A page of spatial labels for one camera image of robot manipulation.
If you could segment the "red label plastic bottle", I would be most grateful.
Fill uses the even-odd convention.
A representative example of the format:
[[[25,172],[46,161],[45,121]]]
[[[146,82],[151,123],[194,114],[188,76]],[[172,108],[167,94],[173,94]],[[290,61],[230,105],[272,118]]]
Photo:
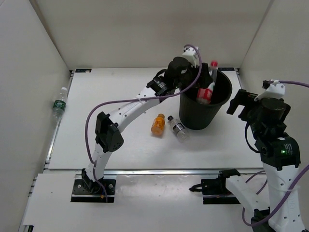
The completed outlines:
[[[204,87],[200,87],[197,92],[197,102],[200,104],[206,105],[210,104],[211,102],[211,97],[218,76],[217,67],[218,67],[218,61],[212,60],[209,67],[209,76],[211,79],[207,77]]]

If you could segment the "small black cap bottle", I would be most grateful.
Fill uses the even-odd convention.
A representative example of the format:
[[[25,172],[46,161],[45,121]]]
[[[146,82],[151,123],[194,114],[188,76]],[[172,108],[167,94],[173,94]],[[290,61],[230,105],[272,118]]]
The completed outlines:
[[[172,132],[180,142],[184,142],[188,139],[188,130],[184,127],[184,125],[179,119],[174,118],[173,116],[168,116],[168,123]]]

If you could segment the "orange juice bottle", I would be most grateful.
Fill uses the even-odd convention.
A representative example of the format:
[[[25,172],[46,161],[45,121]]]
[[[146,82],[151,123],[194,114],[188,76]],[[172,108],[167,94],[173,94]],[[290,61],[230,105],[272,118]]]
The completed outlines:
[[[155,136],[162,136],[165,128],[165,116],[158,114],[151,126],[151,132]]]

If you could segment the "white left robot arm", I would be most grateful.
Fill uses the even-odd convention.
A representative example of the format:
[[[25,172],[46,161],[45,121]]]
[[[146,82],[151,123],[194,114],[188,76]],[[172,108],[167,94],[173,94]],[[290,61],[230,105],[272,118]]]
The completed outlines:
[[[112,152],[124,143],[121,133],[141,114],[159,105],[176,89],[198,87],[209,77],[207,63],[193,66],[187,59],[175,57],[167,69],[160,70],[146,87],[132,100],[118,109],[97,115],[95,150],[88,152],[90,163],[82,170],[83,187],[90,194],[106,194],[103,186],[104,170]]]

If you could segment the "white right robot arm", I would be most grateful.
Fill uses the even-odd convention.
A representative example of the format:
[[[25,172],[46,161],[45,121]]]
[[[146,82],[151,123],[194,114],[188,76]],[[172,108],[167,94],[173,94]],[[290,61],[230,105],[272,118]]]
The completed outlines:
[[[222,170],[214,179],[202,179],[191,192],[203,194],[205,203],[239,203],[243,213],[251,213],[245,224],[255,232],[304,232],[297,183],[306,170],[300,170],[300,149],[286,132],[284,120],[291,107],[282,97],[239,90],[227,110],[233,114],[243,106],[239,118],[255,139],[252,151],[260,155],[264,186],[269,200],[253,191],[238,170]]]

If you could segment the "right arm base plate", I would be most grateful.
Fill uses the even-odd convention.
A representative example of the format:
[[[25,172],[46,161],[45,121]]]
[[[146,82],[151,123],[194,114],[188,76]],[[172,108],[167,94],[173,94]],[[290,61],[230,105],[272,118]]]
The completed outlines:
[[[201,179],[203,204],[240,204],[224,186],[224,181],[216,179]]]

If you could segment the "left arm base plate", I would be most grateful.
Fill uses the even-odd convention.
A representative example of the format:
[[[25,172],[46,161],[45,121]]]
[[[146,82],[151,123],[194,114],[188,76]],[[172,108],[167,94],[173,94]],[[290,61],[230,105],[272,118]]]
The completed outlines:
[[[100,185],[88,191],[82,179],[75,179],[71,193],[71,202],[75,203],[114,203],[116,179],[103,180],[107,198]]]

